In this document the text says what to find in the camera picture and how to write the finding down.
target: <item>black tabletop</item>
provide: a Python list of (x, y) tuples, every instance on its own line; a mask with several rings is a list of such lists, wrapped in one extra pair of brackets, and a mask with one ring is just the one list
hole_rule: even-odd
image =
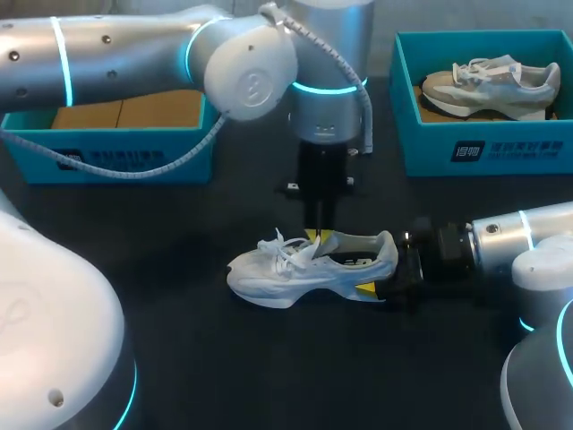
[[(398, 232), (420, 214), (476, 219), (573, 196), (573, 177), (408, 179), (387, 83), (371, 80), (375, 151), (338, 229)], [(0, 179), (32, 226), (96, 265), (124, 306), (149, 422), (165, 429), (506, 429), (504, 310), (457, 294), (416, 314), (313, 292), (288, 310), (246, 304), (225, 282), (235, 256), (302, 235), (274, 192), (295, 172), (287, 106), (227, 125), (205, 187), (28, 187), (2, 149)]]

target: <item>shoelace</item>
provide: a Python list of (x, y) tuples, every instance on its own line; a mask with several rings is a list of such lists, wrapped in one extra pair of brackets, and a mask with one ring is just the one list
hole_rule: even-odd
[[(295, 255), (298, 254), (304, 245), (311, 245), (312, 242), (303, 237), (285, 241), (285, 238), (280, 234), (278, 228), (275, 228), (275, 230), (277, 231), (277, 238), (271, 241), (261, 240), (257, 244), (257, 248), (266, 254), (274, 255), (276, 257), (275, 267), (278, 274), (284, 274), (291, 271), (293, 266), (303, 270), (306, 267), (306, 262), (296, 260)], [(297, 243), (300, 243), (301, 245), (298, 247), (293, 246)]]
[(490, 81), (492, 78), (487, 73), (487, 69), (480, 66), (480, 63), (483, 63), (484, 61), (487, 61), (487, 58), (475, 58), (468, 64), (464, 65), (454, 63), (454, 82), (459, 84), (460, 79), (463, 79), (464, 81)]

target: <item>blue cardboard box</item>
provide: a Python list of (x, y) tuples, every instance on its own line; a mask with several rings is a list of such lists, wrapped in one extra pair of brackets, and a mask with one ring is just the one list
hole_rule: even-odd
[[(524, 65), (561, 67), (554, 110), (540, 122), (422, 121), (414, 86), (453, 63), (511, 55)], [(409, 176), (573, 173), (573, 46), (560, 30), (398, 33), (390, 98)]]
[[(12, 113), (4, 117), (2, 127), (24, 139), (85, 163), (136, 172), (158, 168), (184, 155), (209, 132), (218, 113), (203, 95), (198, 126), (189, 128), (51, 129), (56, 115), (57, 110)], [(59, 164), (16, 144), (5, 144), (26, 181), (41, 185), (206, 184), (211, 178), (213, 143), (181, 167), (165, 175), (141, 181), (92, 175)]]

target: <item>white cable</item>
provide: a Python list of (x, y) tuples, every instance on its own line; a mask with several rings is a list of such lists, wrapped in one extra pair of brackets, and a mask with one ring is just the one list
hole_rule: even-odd
[(346, 76), (348, 81), (354, 85), (357, 89), (356, 94), (360, 101), (362, 102), (364, 109), (364, 147), (363, 153), (372, 153), (372, 102), (370, 101), (370, 96), (368, 91), (363, 86), (360, 77), (356, 74), (352, 66), (337, 52), (337, 50), (331, 47), (326, 41), (319, 38), (312, 31), (306, 29), (302, 24), (293, 20), (284, 11), (278, 8), (274, 3), (264, 4), (259, 8), (259, 13), (272, 18), (276, 24), (282, 23), (286, 28), (294, 31), (296, 34), (304, 39), (309, 40), (314, 46), (321, 49), (324, 53), (330, 56), (342, 73)]
[(166, 164), (165, 166), (161, 166), (160, 168), (153, 168), (151, 170), (145, 170), (143, 172), (121, 172), (117, 170), (109, 170), (107, 168), (97, 168), (96, 166), (92, 166), (91, 164), (82, 163), (81, 161), (77, 161), (75, 159), (70, 159), (65, 155), (62, 155), (58, 152), (55, 152), (54, 150), (46, 148), (45, 146), (38, 145), (37, 143), (23, 139), (16, 134), (6, 132), (6, 130), (3, 128), (0, 128), (0, 139), (16, 143), (17, 145), (20, 145), (23, 148), (38, 152), (50, 159), (57, 161), (58, 163), (70, 166), (71, 168), (77, 168), (78, 170), (82, 170), (84, 172), (88, 172), (93, 175), (112, 177), (114, 179), (146, 179), (148, 177), (163, 175), (175, 168), (182, 166), (187, 161), (195, 157), (202, 149), (204, 149), (207, 145), (211, 143), (211, 141), (215, 137), (215, 134), (217, 134), (217, 132), (223, 126), (225, 121), (226, 121), (225, 117), (222, 116), (215, 123), (215, 125), (213, 125), (213, 128), (210, 129), (207, 135), (203, 137), (196, 146), (194, 146), (189, 152), (185, 153), (181, 158), (176, 159), (175, 161)]

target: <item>sneaker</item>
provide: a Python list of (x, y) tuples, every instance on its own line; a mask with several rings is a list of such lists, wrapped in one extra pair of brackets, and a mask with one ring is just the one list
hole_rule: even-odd
[(260, 241), (228, 267), (229, 287), (256, 305), (285, 309), (311, 290), (326, 288), (349, 300), (380, 302), (360, 295), (356, 286), (387, 280), (398, 265), (392, 235), (351, 236), (332, 232), (321, 244), (306, 238)]
[(543, 121), (545, 110), (560, 89), (560, 67), (527, 67), (511, 56), (476, 58), (453, 71), (429, 75), (422, 94), (440, 110), (468, 117), (480, 110), (496, 110), (518, 121)]

